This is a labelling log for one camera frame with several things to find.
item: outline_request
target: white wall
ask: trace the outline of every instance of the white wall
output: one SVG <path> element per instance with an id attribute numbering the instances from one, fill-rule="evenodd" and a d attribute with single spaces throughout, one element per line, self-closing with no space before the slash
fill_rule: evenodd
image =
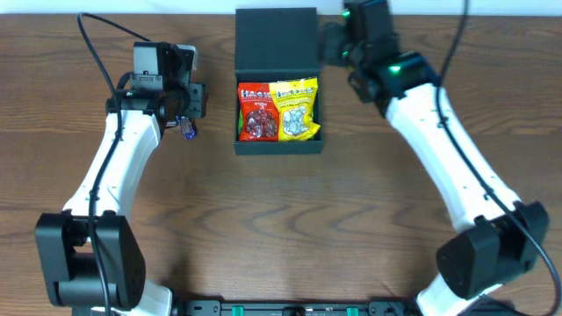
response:
<path id="1" fill-rule="evenodd" d="M 390 0 L 394 14 L 458 14 L 462 0 Z M 342 0 L 0 0 L 0 13 L 234 13 L 236 8 L 317 7 L 337 14 Z M 562 0 L 472 0 L 472 14 L 562 16 Z"/>

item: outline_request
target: box lid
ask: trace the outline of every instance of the box lid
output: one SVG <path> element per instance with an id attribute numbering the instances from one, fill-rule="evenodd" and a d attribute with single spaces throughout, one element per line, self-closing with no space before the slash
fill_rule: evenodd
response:
<path id="1" fill-rule="evenodd" d="M 235 72 L 320 70 L 315 8 L 236 10 Z"/>

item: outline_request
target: open box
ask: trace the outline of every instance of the open box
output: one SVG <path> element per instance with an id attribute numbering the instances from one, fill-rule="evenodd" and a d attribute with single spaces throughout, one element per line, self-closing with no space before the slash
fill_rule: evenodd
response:
<path id="1" fill-rule="evenodd" d="M 318 15 L 315 8 L 236 10 L 238 83 L 273 83 L 318 77 L 313 121 L 321 126 L 311 140 L 291 142 L 238 141 L 240 100 L 236 96 L 234 151 L 236 154 L 319 154 L 322 139 L 321 65 Z"/>

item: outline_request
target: wood grain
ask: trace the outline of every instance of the wood grain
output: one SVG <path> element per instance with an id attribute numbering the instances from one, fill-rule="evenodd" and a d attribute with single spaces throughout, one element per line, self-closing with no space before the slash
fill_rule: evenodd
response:
<path id="1" fill-rule="evenodd" d="M 406 142 L 326 68 L 322 155 L 238 157 L 234 17 L 110 16 L 153 40 L 189 43 L 208 83 L 200 136 L 166 133 L 134 202 L 148 276 L 188 298 L 366 300 L 413 296 L 455 234 Z M 439 66 L 454 17 L 397 17 L 405 49 Z M 562 28 L 559 18 L 472 18 L 447 82 L 467 131 L 503 180 L 551 215 L 562 267 Z M 112 78 L 133 40 L 87 27 Z M 47 301 L 33 229 L 90 166 L 109 96 L 69 15 L 0 16 L 0 314 L 59 315 Z M 544 265 L 498 296 L 535 314 L 551 302 Z"/>

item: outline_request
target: cable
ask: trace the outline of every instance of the cable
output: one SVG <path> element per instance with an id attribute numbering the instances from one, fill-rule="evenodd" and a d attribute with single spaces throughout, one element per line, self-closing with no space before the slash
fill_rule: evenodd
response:
<path id="1" fill-rule="evenodd" d="M 513 215 L 511 210 L 509 210 L 509 208 L 501 202 L 501 200 L 495 195 L 494 190 L 492 188 L 490 188 L 490 186 L 487 185 L 484 178 L 480 175 L 480 173 L 476 170 L 476 168 L 474 168 L 474 165 L 472 165 L 471 161 L 468 159 L 468 157 L 466 156 L 463 149 L 458 145 L 457 140 L 455 139 L 452 132 L 450 131 L 450 128 L 447 125 L 448 118 L 443 115 L 443 109 L 441 107 L 441 98 L 440 98 L 441 88 L 443 87 L 443 82 L 445 80 L 445 76 L 447 75 L 447 71 L 449 70 L 450 62 L 452 61 L 452 58 L 455 55 L 455 52 L 457 51 L 458 44 L 459 44 L 460 40 L 462 39 L 463 32 L 465 31 L 465 28 L 466 28 L 466 23 L 467 23 L 467 20 L 468 20 L 469 2 L 470 2 L 470 0 L 464 0 L 463 15 L 462 15 L 461 19 L 459 19 L 457 33 L 455 34 L 455 38 L 453 39 L 453 41 L 450 45 L 449 52 L 447 53 L 447 56 L 445 57 L 445 61 L 443 62 L 441 72 L 439 74 L 440 77 L 439 77 L 438 85 L 436 87 L 436 95 L 435 95 L 437 115 L 439 116 L 440 124 L 443 127 L 444 131 L 447 133 L 447 136 L 449 136 L 450 142 L 452 143 L 453 147 L 457 150 L 458 155 L 460 155 L 460 157 L 465 162 L 466 167 L 468 167 L 468 169 L 474 174 L 474 177 L 476 177 L 476 179 L 478 180 L 479 184 L 482 186 L 482 188 L 484 189 L 486 194 L 501 208 L 502 211 L 504 211 L 506 213 L 509 220 L 511 220 L 514 223 L 514 225 L 521 231 L 521 233 L 533 244 L 533 246 L 537 250 L 538 254 L 541 256 L 541 258 L 543 258 L 543 261 L 546 264 L 546 267 L 548 268 L 549 272 L 551 273 L 552 282 L 554 283 L 554 291 L 555 291 L 555 293 L 554 293 L 555 294 L 554 303 L 552 305 L 551 310 L 548 313 L 545 314 L 545 316 L 551 316 L 551 315 L 556 314 L 556 312 L 560 308 L 560 300 L 561 300 L 561 292 L 562 292 L 562 290 L 560 289 L 561 288 L 560 277 L 558 275 L 558 272 L 556 271 L 556 267 L 552 263 L 552 260 L 548 256 L 546 251 L 543 249 L 543 247 L 540 244 L 538 244 L 538 242 L 531 235 L 529 230 L 521 223 L 521 221 L 519 221 L 519 219 L 517 219 Z M 522 313 L 522 312 L 517 312 L 517 311 L 513 311 L 513 312 L 515 312 L 517 315 L 529 316 L 529 315 L 527 315 L 525 313 Z"/>
<path id="2" fill-rule="evenodd" d="M 94 258 L 96 260 L 97 273 L 99 274 L 99 279 L 100 279 L 101 284 L 102 284 L 102 290 L 104 292 L 105 315 L 111 316 L 112 315 L 112 302 L 111 302 L 111 299 L 110 299 L 109 284 L 107 282 L 107 275 L 105 274 L 104 262 L 101 258 L 101 255 L 99 254 L 99 245 L 97 244 L 98 239 L 97 239 L 97 234 L 96 234 L 96 229 L 95 229 L 94 218 L 95 218 L 95 215 L 96 215 L 96 201 L 98 200 L 97 192 L 99 191 L 99 184 L 101 183 L 102 178 L 104 177 L 104 172 L 107 169 L 107 165 L 109 164 L 110 160 L 112 159 L 113 153 L 115 152 L 115 148 L 117 148 L 117 145 L 119 144 L 119 141 L 121 140 L 122 129 L 123 129 L 123 119 L 121 117 L 121 104 L 117 99 L 117 95 L 115 93 L 115 88 L 113 88 L 112 79 L 109 77 L 109 74 L 107 73 L 107 70 L 105 70 L 104 64 L 99 59 L 99 56 L 96 53 L 96 48 L 94 48 L 94 46 L 91 44 L 90 38 L 88 37 L 88 34 L 84 30 L 84 26 L 83 26 L 83 23 L 82 23 L 82 17 L 93 18 L 93 19 L 96 19 L 98 21 L 104 22 L 108 25 L 111 25 L 111 26 L 114 26 L 114 27 L 120 29 L 121 31 L 127 32 L 127 33 L 133 35 L 134 37 L 137 37 L 141 40 L 150 41 L 150 39 L 147 39 L 146 37 L 141 36 L 141 35 L 137 34 L 136 32 L 130 31 L 130 30 L 126 29 L 125 27 L 121 26 L 121 25 L 118 25 L 118 24 L 116 24 L 116 23 L 114 23 L 114 22 L 112 22 L 108 19 L 101 18 L 97 15 L 93 15 L 93 14 L 89 14 L 89 13 L 79 13 L 76 16 L 76 21 L 78 22 L 78 27 L 80 28 L 80 33 L 82 34 L 82 36 L 84 38 L 84 42 L 86 42 L 86 45 L 88 46 L 88 49 L 90 50 L 92 56 L 94 57 L 94 60 L 96 61 L 97 66 L 99 67 L 99 70 L 102 72 L 102 75 L 104 76 L 104 79 L 107 82 L 107 85 L 109 86 L 109 90 L 112 93 L 113 103 L 115 103 L 115 108 L 117 109 L 117 131 L 115 131 L 115 138 L 113 139 L 112 145 L 110 146 L 109 151 L 107 152 L 107 155 L 105 156 L 104 161 L 102 162 L 102 165 L 99 167 L 99 171 L 97 172 L 96 179 L 94 180 L 94 183 L 92 184 L 92 188 L 91 188 L 91 191 L 90 191 L 90 202 L 89 202 L 89 205 L 88 205 L 88 229 L 90 231 L 92 251 L 94 253 Z"/>

